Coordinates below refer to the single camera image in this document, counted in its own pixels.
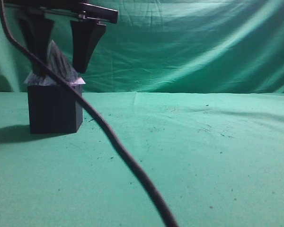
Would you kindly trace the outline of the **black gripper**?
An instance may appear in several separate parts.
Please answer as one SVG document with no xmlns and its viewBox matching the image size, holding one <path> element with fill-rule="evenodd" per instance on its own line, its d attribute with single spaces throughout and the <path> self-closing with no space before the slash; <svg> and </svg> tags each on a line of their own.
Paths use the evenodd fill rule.
<svg viewBox="0 0 284 227">
<path fill-rule="evenodd" d="M 86 72 L 89 60 L 106 32 L 106 25 L 101 24 L 99 20 L 112 24 L 118 22 L 117 10 L 92 5 L 87 0 L 1 0 L 0 3 L 27 14 L 95 19 L 70 22 L 73 41 L 72 65 L 78 73 Z M 27 49 L 46 65 L 54 21 L 43 17 L 27 17 L 18 18 L 17 22 Z"/>
</svg>

